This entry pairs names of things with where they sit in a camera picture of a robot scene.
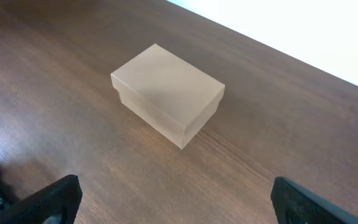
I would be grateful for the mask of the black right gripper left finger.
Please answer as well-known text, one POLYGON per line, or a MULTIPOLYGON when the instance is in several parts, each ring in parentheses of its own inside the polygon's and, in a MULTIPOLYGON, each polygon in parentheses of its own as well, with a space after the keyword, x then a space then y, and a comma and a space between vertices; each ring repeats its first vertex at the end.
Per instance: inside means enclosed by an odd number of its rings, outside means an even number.
POLYGON ((73 223, 83 193, 76 175, 67 175, 0 213, 0 223, 73 223))

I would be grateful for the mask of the brown cardboard box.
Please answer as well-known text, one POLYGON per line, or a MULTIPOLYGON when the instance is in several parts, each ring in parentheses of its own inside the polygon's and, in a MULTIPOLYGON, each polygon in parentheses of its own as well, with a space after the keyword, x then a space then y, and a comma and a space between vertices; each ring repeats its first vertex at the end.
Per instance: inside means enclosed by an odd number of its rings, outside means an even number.
POLYGON ((121 103, 180 149, 215 114, 225 85, 157 44, 111 73, 121 103))

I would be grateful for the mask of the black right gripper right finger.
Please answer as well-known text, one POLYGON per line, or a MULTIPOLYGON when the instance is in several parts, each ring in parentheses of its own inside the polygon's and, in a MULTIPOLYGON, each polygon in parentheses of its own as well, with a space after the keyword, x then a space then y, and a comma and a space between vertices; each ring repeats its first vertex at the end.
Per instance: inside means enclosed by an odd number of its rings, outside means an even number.
POLYGON ((270 194, 279 224, 358 224, 358 217, 286 177, 276 177, 270 194))

